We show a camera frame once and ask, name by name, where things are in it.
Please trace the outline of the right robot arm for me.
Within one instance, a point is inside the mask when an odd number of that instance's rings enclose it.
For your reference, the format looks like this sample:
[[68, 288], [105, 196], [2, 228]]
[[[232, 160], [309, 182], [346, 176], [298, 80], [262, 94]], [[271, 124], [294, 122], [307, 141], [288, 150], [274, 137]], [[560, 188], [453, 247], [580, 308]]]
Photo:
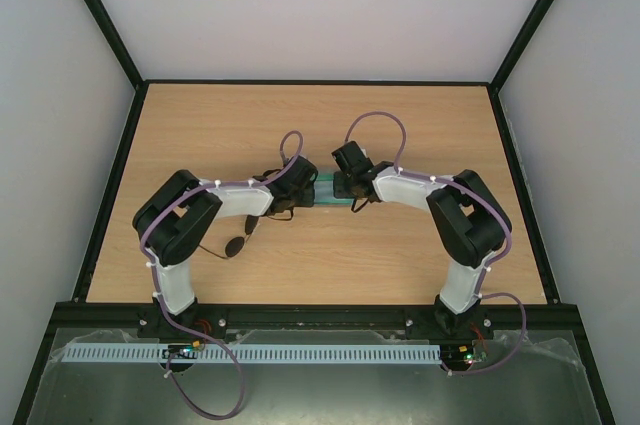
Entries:
[[431, 214], [450, 257], [446, 281], [434, 301], [434, 319], [446, 336], [460, 335], [482, 296], [493, 262], [509, 253], [510, 219], [473, 170], [453, 176], [406, 171], [391, 162], [374, 164], [349, 141], [332, 152], [338, 189], [354, 200], [399, 203]]

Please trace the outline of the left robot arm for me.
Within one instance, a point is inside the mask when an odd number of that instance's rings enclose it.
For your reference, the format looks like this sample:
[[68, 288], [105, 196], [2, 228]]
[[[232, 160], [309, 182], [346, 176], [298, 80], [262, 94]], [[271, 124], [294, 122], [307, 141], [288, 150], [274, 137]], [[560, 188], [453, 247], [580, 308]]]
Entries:
[[197, 299], [190, 259], [217, 219], [243, 217], [245, 231], [227, 245], [224, 259], [236, 256], [262, 217], [314, 205], [318, 169], [294, 156], [280, 169], [243, 181], [206, 181], [179, 170], [136, 212], [133, 227], [153, 280], [153, 300], [165, 327], [202, 337], [194, 327]]

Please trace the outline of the black round sunglasses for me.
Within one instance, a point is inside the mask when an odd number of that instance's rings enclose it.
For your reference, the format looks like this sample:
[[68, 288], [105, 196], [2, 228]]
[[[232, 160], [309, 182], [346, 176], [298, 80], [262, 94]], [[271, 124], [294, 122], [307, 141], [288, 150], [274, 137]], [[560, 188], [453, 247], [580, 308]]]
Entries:
[[258, 216], [247, 216], [244, 224], [244, 234], [230, 239], [224, 248], [223, 254], [216, 253], [203, 245], [200, 245], [199, 248], [216, 258], [222, 260], [232, 259], [237, 256], [245, 247], [245, 245], [253, 235], [255, 229], [257, 228], [259, 220], [260, 218]]

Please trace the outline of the grey glasses case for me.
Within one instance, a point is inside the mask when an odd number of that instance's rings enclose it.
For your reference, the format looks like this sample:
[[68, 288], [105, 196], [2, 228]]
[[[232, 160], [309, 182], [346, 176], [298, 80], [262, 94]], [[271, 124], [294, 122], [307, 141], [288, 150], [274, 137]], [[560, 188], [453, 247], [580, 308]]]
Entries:
[[350, 207], [352, 198], [337, 198], [333, 190], [334, 173], [320, 173], [314, 183], [315, 206], [347, 206]]

